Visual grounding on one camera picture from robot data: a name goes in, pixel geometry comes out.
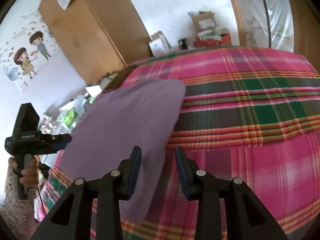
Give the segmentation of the floral sleeve forearm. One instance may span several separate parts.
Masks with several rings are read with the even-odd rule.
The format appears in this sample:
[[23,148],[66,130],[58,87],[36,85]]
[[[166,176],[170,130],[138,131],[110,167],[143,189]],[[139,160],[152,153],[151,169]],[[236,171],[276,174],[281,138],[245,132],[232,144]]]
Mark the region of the floral sleeve forearm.
[[9,236],[14,239],[30,239],[39,225],[36,221],[34,200],[39,195],[37,187],[27,189],[27,199],[20,200],[15,196],[14,181],[16,175],[8,168],[5,182],[5,197],[1,205],[1,217],[9,229]]

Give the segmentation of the person left hand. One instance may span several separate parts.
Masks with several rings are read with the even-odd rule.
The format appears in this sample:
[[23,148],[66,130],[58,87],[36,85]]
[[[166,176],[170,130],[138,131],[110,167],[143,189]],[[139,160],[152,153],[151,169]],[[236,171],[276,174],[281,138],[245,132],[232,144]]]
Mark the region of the person left hand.
[[37,159],[32,156],[29,165],[21,171],[20,183],[25,187],[36,187],[38,182]]

